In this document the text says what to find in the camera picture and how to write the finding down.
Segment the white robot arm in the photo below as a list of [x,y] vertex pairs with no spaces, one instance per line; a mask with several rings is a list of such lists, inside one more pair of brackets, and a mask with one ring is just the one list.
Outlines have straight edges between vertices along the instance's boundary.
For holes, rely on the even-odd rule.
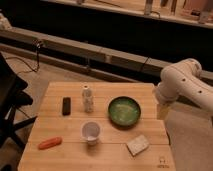
[[183,96],[213,117],[213,86],[200,80],[201,72],[201,64],[193,58],[164,67],[154,90],[158,103],[171,104]]

